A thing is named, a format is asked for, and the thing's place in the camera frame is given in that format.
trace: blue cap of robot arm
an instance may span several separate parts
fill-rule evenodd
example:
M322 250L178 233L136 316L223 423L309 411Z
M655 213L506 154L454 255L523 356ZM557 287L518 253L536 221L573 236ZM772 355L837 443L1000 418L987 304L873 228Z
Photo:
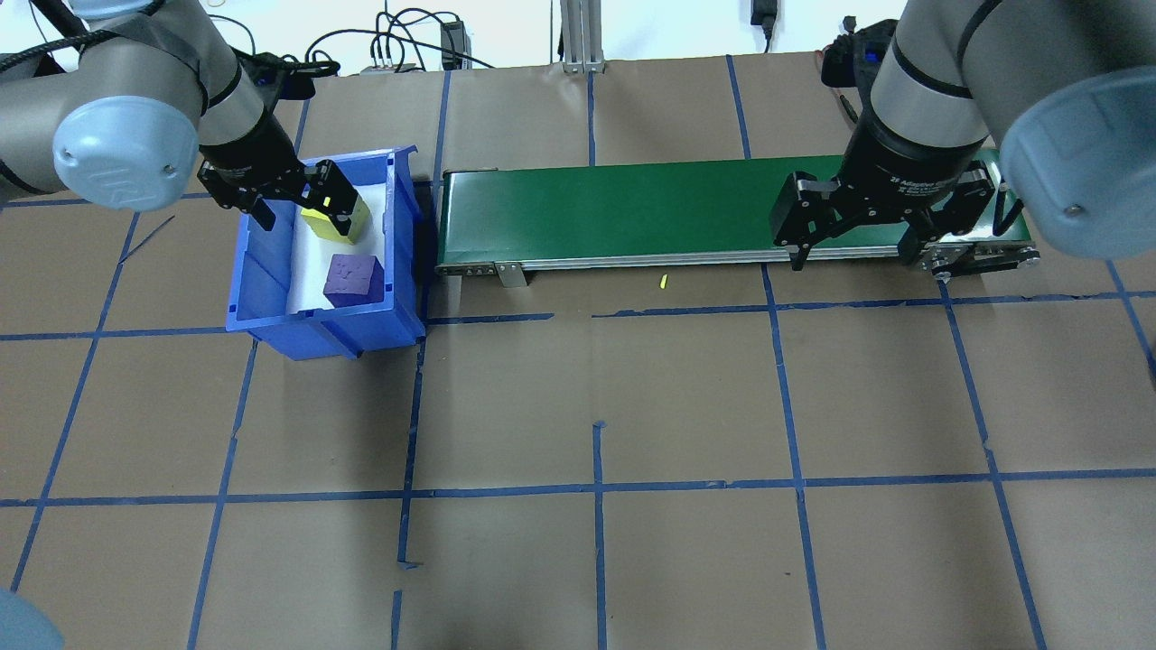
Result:
M1112 259L1156 249L1156 66L1048 95L1011 124L1000 168L1060 251Z
M68 115L52 139L57 175L82 198L147 212L184 193L197 160L197 127L177 109L119 95Z
M139 12L150 0L72 0L73 13L86 21L103 21Z

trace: brown paper floor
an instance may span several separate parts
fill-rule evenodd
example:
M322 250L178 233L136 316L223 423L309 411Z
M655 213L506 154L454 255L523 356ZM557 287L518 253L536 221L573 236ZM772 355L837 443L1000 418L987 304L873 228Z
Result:
M304 156L417 145L436 193L838 154L816 76L353 77L279 115ZM223 332L236 216L190 192L0 214L0 575L69 648L1156 645L1154 256L455 279L420 346L290 362Z

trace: power adapter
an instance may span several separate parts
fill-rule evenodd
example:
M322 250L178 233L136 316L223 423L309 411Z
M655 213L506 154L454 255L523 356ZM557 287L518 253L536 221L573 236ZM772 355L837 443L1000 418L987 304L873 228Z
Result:
M466 23L461 21L445 23L445 29L442 30L442 49L469 56L469 35L466 34ZM470 62L451 52L442 52L442 69L470 68L473 67Z
M750 0L750 24L762 25L763 36L770 42L775 20L779 17L779 0Z

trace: blue plastic bin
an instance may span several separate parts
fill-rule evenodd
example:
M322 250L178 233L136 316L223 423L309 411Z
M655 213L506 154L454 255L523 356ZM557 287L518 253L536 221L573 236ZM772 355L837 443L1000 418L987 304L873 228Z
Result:
M417 318L414 283L414 223L421 210L409 176L416 147L329 156L354 186L387 184L385 215L385 298L379 303L286 313L292 278L297 206L268 201L276 224L266 232L243 216L234 258L225 330L249 332L294 360L344 355L414 345L425 334ZM321 158L304 161L314 164ZM302 236L314 236L302 226Z

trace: purple block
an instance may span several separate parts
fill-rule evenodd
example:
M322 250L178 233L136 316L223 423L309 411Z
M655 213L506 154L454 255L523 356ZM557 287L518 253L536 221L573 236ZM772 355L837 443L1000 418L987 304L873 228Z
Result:
M385 269L373 256L335 254L325 279L325 297L333 306L373 304L385 300Z

